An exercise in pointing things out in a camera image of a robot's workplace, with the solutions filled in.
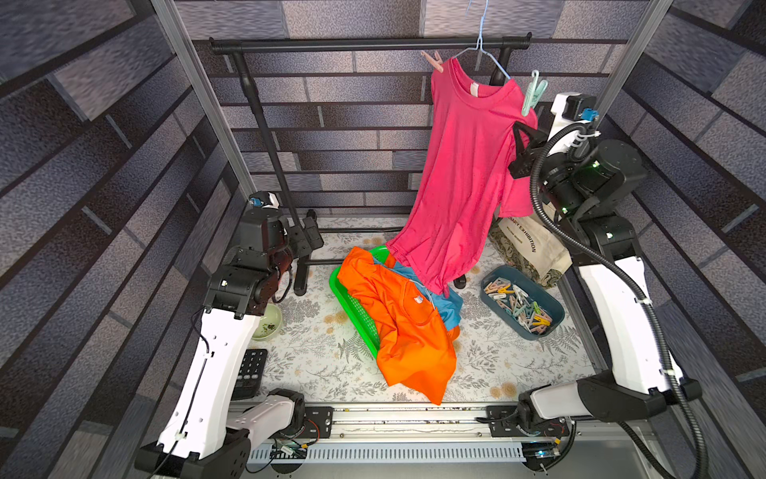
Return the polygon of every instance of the gray wall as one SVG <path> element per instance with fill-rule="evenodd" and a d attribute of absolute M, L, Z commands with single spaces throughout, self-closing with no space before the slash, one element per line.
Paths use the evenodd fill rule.
<path fill-rule="evenodd" d="M 601 127 L 650 168 L 619 211 L 640 232 L 673 352 L 703 385 L 712 477 L 766 477 L 764 5 L 676 0 Z"/>
<path fill-rule="evenodd" d="M 476 36 L 483 2 L 467 0 L 177 1 L 186 28 L 258 189 L 278 190 L 232 63 L 209 37 L 413 38 Z M 533 69 L 555 93 L 598 94 L 633 32 L 644 0 L 492 0 L 487 36 L 526 35 L 509 72 L 526 88 Z M 457 51 L 442 51 L 447 58 Z M 460 57 L 476 80 L 493 63 Z M 249 54 L 247 62 L 299 207 L 320 213 L 408 213 L 430 137 L 431 66 L 418 51 Z"/>
<path fill-rule="evenodd" d="M 148 0 L 0 5 L 0 477 L 145 477 L 245 200 Z"/>

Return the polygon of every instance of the black metal rod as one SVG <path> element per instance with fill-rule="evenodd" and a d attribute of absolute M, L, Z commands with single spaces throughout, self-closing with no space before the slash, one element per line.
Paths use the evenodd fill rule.
<path fill-rule="evenodd" d="M 293 285 L 293 291 L 296 296 L 303 296 L 308 290 L 309 284 L 309 261 L 311 255 L 302 256 L 298 258 L 298 268 L 295 272 L 295 283 Z"/>
<path fill-rule="evenodd" d="M 345 260 L 345 258 L 330 258 L 326 260 L 306 260 L 303 262 L 303 264 L 307 264 L 309 266 L 321 266 L 323 264 L 343 264 L 343 260 Z"/>
<path fill-rule="evenodd" d="M 271 164 L 274 167 L 274 173 L 277 175 L 277 181 L 279 182 L 282 191 L 280 198 L 287 204 L 287 209 L 290 210 L 290 216 L 293 217 L 293 223 L 298 226 L 303 238 L 307 240 L 306 233 L 303 230 L 303 224 L 300 222 L 300 218 L 298 218 L 298 211 L 293 204 L 290 188 L 287 186 L 287 178 L 285 178 L 285 173 L 282 171 L 282 164 L 277 155 L 277 146 L 274 144 L 274 139 L 271 137 L 271 130 L 269 129 L 268 123 L 266 123 L 264 107 L 260 104 L 260 97 L 258 96 L 258 87 L 255 85 L 255 80 L 253 80 L 253 76 L 250 74 L 250 69 L 247 67 L 244 55 L 239 52 L 234 52 L 231 54 L 231 57 L 234 60 L 234 66 L 237 68 L 237 72 L 240 76 L 242 93 L 244 93 L 247 102 L 250 104 L 250 111 L 253 112 L 255 121 L 258 123 L 260 135 L 263 137 L 266 151 L 268 151 Z"/>
<path fill-rule="evenodd" d="M 511 58 L 512 51 L 513 48 L 511 47 L 502 47 L 500 48 L 500 55 L 497 56 L 497 63 L 501 64 L 506 71 L 508 71 L 508 59 Z M 495 71 L 492 72 L 492 76 L 489 78 L 489 84 L 494 87 L 501 87 L 506 84 L 506 76 L 498 67 L 495 67 Z"/>
<path fill-rule="evenodd" d="M 397 233 L 403 226 L 390 228 L 320 228 L 320 233 Z"/>
<path fill-rule="evenodd" d="M 484 48 L 526 50 L 532 34 L 525 37 L 484 38 Z M 343 40 L 214 40 L 215 54 L 276 53 L 286 51 L 364 51 L 468 48 L 476 45 L 472 38 L 368 38 Z"/>

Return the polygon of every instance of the table surface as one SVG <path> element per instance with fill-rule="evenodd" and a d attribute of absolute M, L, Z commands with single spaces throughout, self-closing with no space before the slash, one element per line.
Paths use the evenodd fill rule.
<path fill-rule="evenodd" d="M 318 223 L 320 228 L 360 228 L 402 226 L 405 221 L 319 218 Z M 324 248 L 312 258 L 343 258 L 354 246 L 370 249 L 395 235 L 325 233 Z M 594 373 L 568 312 L 550 336 L 528 341 L 481 302 L 481 279 L 501 264 L 502 258 L 487 240 L 478 264 L 466 274 L 466 288 L 456 290 L 463 298 L 461 333 L 454 343 L 457 370 L 447 385 L 445 402 L 515 401 L 520 392 Z M 286 388 L 302 392 L 307 402 L 427 402 L 424 395 L 401 384 L 388 387 L 329 288 L 328 279 L 336 267 L 312 266 L 306 295 L 297 297 L 291 292 L 280 304 L 285 321 L 282 330 L 268 341 L 250 342 L 250 348 L 269 351 L 258 398 L 272 389 Z M 548 292 L 567 310 L 557 287 Z"/>

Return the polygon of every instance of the pink t-shirt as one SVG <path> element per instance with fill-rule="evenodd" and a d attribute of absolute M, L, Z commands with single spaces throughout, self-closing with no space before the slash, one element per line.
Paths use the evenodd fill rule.
<path fill-rule="evenodd" d="M 473 85 L 455 58 L 433 72 L 434 128 L 412 213 L 388 249 L 431 291 L 446 294 L 447 283 L 479 260 L 493 213 L 529 216 L 529 177 L 514 180 L 512 127 L 537 128 L 534 111 L 522 116 L 524 93 L 510 80 L 503 87 Z"/>

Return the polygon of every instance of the black cable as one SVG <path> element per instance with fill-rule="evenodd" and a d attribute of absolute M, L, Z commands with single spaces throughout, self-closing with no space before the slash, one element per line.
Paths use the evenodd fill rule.
<path fill-rule="evenodd" d="M 277 301 L 277 294 L 274 293 L 273 297 L 271 298 L 274 304 L 279 304 L 282 301 L 285 301 L 285 297 L 290 292 L 290 287 L 293 286 L 293 265 L 292 264 L 290 265 L 290 267 L 287 268 L 287 273 L 290 275 L 290 280 L 287 281 L 287 289 L 282 294 L 282 297 L 280 298 L 279 301 Z"/>
<path fill-rule="evenodd" d="M 263 469 L 266 469 L 266 468 L 268 468 L 271 465 L 272 461 L 277 456 L 277 451 L 279 451 L 279 449 L 277 448 L 277 440 L 274 439 L 274 452 L 273 453 L 271 453 L 271 451 L 269 452 L 269 461 L 266 463 L 266 465 L 263 466 L 261 469 L 258 469 L 257 471 L 251 471 L 250 469 L 247 468 L 247 462 L 246 462 L 244 464 L 244 470 L 249 472 L 250 474 L 258 474 Z"/>
<path fill-rule="evenodd" d="M 491 424 L 493 422 L 498 422 L 498 421 L 508 421 L 509 419 L 513 419 L 517 415 L 519 415 L 519 412 L 518 411 L 514 411 L 514 412 L 510 413 L 509 415 L 507 415 L 505 417 L 502 417 L 502 418 L 497 418 L 497 419 L 494 419 L 494 418 L 474 418 L 474 419 L 476 419 L 476 422 L 480 422 L 481 424 Z"/>
<path fill-rule="evenodd" d="M 319 433 L 319 426 L 318 426 L 318 425 L 316 425 L 316 423 L 315 423 L 314 421 L 312 421 L 311 419 L 308 419 L 308 418 L 307 418 L 306 420 L 307 420 L 308 422 L 310 422 L 311 424 L 313 424 L 313 425 L 314 425 L 314 427 L 316 428 L 316 439 L 314 439 L 314 440 L 313 440 L 313 441 L 311 441 L 311 442 L 307 442 L 307 443 L 306 443 L 306 445 L 307 445 L 307 446 L 310 446 L 310 445 L 314 445 L 314 444 L 316 444 L 316 442 L 319 440 L 319 436 L 320 436 L 320 433 Z"/>
<path fill-rule="evenodd" d="M 167 462 L 167 461 L 168 461 L 168 459 L 170 458 L 171 454 L 173 454 L 173 451 L 175 450 L 175 446 L 177 446 L 177 445 L 178 445 L 178 441 L 176 441 L 176 442 L 174 442 L 174 443 L 173 443 L 173 447 L 172 447 L 172 448 L 170 448 L 170 451 L 168 451 L 168 454 L 165 456 L 165 458 L 164 458 L 164 459 L 162 459 L 162 462 L 160 462 L 160 463 L 159 463 L 159 466 L 157 466 L 157 467 L 155 468 L 154 472 L 152 472 L 152 473 L 149 475 L 149 477 L 148 477 L 148 478 L 146 478 L 146 479 L 152 479 L 152 477 L 154 477 L 154 475 L 155 475 L 155 474 L 157 474 L 157 473 L 159 472 L 159 470 L 160 470 L 160 469 L 162 469 L 162 466 L 164 466 L 164 465 L 165 465 L 165 462 Z"/>
<path fill-rule="evenodd" d="M 636 447 L 639 451 L 641 451 L 641 454 L 649 461 L 649 464 L 652 465 L 653 468 L 656 469 L 658 473 L 660 473 L 660 476 L 664 477 L 665 479 L 675 479 L 674 476 L 668 472 L 662 464 L 657 460 L 657 458 L 654 457 L 652 452 L 649 450 L 647 445 L 641 441 L 641 438 L 638 437 L 638 434 L 631 428 L 625 421 L 620 421 L 617 423 L 623 431 L 628 435 L 628 437 L 636 444 Z"/>
<path fill-rule="evenodd" d="M 532 472 L 546 472 L 548 469 L 554 467 L 559 462 L 563 461 L 564 458 L 567 457 L 567 454 L 569 454 L 569 451 L 572 449 L 572 445 L 575 443 L 575 437 L 577 436 L 577 422 L 572 421 L 572 426 L 569 428 L 569 439 L 567 439 L 567 445 L 564 446 L 564 449 L 561 450 L 561 454 L 556 456 L 556 458 L 553 459 L 553 461 L 550 462 L 547 466 L 544 468 L 542 467 L 539 471 L 532 471 Z"/>
<path fill-rule="evenodd" d="M 280 433 L 280 436 L 282 436 L 282 437 L 283 437 L 283 438 L 285 438 L 285 439 L 290 439 L 290 440 L 291 440 L 292 442 L 294 442 L 294 443 L 295 443 L 295 445 L 296 445 L 296 446 L 298 446 L 299 448 L 302 448 L 302 447 L 303 447 L 303 446 L 302 446 L 302 445 L 301 445 L 301 444 L 300 444 L 298 441 L 296 441 L 295 439 L 291 438 L 291 437 L 290 437 L 290 436 L 288 436 L 287 434 L 282 434 L 282 433 Z"/>
<path fill-rule="evenodd" d="M 654 340 L 656 341 L 657 345 L 657 351 L 660 355 L 660 364 L 663 367 L 663 374 L 665 375 L 668 385 L 670 386 L 670 390 L 673 393 L 673 398 L 681 408 L 684 419 L 689 424 L 689 430 L 692 432 L 692 439 L 694 441 L 694 448 L 696 450 L 696 466 L 692 477 L 705 477 L 708 470 L 708 452 L 707 447 L 705 446 L 705 439 L 702 436 L 702 430 L 699 428 L 697 419 L 694 417 L 694 413 L 689 407 L 689 402 L 686 401 L 686 397 L 681 390 L 681 385 L 678 383 L 675 375 L 671 373 L 673 370 L 673 361 L 671 360 L 670 350 L 668 349 L 667 341 L 665 339 L 665 333 L 663 332 L 663 329 L 660 326 L 660 321 L 657 319 L 657 315 L 654 312 L 654 307 L 651 305 L 651 303 L 645 302 L 647 299 L 646 294 L 644 294 L 641 287 L 636 283 L 636 281 L 633 280 L 632 277 L 630 277 L 628 273 L 623 271 L 614 262 L 609 261 L 592 248 L 589 248 L 574 238 L 569 237 L 564 231 L 556 226 L 553 221 L 551 221 L 551 219 L 542 209 L 542 203 L 540 201 L 540 187 L 538 185 L 540 180 L 540 172 L 542 171 L 542 163 L 545 161 L 545 157 L 548 156 L 551 149 L 553 149 L 553 146 L 555 146 L 559 140 L 574 131 L 581 131 L 582 133 L 586 133 L 588 128 L 583 123 L 573 123 L 568 125 L 556 133 L 538 153 L 538 156 L 532 165 L 532 172 L 529 174 L 529 194 L 532 197 L 532 208 L 535 210 L 535 213 L 548 230 L 552 231 L 554 234 L 556 234 L 556 236 L 561 238 L 564 243 L 583 251 L 585 254 L 595 259 L 598 263 L 604 265 L 609 271 L 617 275 L 617 277 L 619 277 L 630 288 L 630 290 L 638 299 L 638 302 L 643 308 L 644 314 L 647 315 L 649 325 L 652 328 Z"/>
<path fill-rule="evenodd" d="M 197 329 L 197 325 L 195 324 L 195 319 L 194 319 L 195 316 L 197 316 L 197 314 L 200 311 L 203 311 L 204 309 L 205 308 L 202 307 L 199 310 L 195 311 L 195 313 L 192 314 L 189 317 L 189 319 L 191 320 L 191 327 L 194 328 L 194 330 L 197 333 L 199 333 L 199 337 L 202 338 L 202 340 L 205 342 L 205 351 L 206 351 L 206 353 L 210 354 L 210 343 L 208 342 L 208 340 L 204 336 L 202 336 L 202 332 L 199 329 Z M 197 383 L 194 386 L 194 391 L 191 392 L 191 399 L 189 400 L 189 407 L 188 407 L 188 409 L 186 409 L 186 416 L 184 416 L 184 421 L 181 423 L 181 429 L 178 431 L 179 434 L 183 434 L 184 427 L 186 427 L 186 422 L 189 419 L 189 414 L 191 414 L 191 412 L 192 412 L 192 404 L 194 404 L 194 397 L 197 395 L 197 388 L 199 387 L 199 382 L 202 380 L 202 373 L 205 371 L 205 365 L 206 364 L 208 364 L 208 358 L 205 358 L 205 360 L 202 361 L 202 368 L 199 370 L 199 376 L 197 376 Z M 154 477 L 154 475 L 157 474 L 160 469 L 162 469 L 162 467 L 165 465 L 165 462 L 167 462 L 168 459 L 170 459 L 170 456 L 173 454 L 173 451 L 175 450 L 175 446 L 177 446 L 177 445 L 178 445 L 178 439 L 175 440 L 175 442 L 173 443 L 173 446 L 170 448 L 170 451 L 168 451 L 168 454 L 165 456 L 165 458 L 162 459 L 162 462 L 159 463 L 159 466 L 157 466 L 155 468 L 154 472 L 152 472 L 147 479 L 152 479 L 152 477 Z"/>

